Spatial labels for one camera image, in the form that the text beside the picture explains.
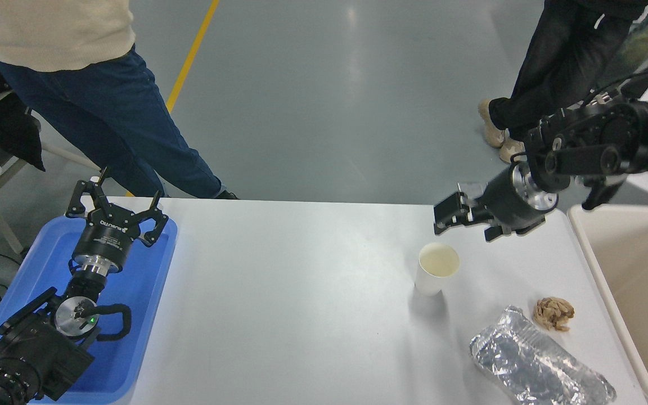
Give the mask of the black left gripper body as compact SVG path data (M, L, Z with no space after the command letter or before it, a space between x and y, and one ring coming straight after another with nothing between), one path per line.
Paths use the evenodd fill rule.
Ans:
M134 215L121 207L90 211L71 258L83 265L85 259L99 256L110 262L110 269L123 269L134 239L141 234Z

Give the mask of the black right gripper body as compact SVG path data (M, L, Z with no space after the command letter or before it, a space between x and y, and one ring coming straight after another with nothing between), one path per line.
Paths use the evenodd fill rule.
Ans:
M533 183L528 166L511 166L494 177L476 198L484 219L545 216L543 191Z

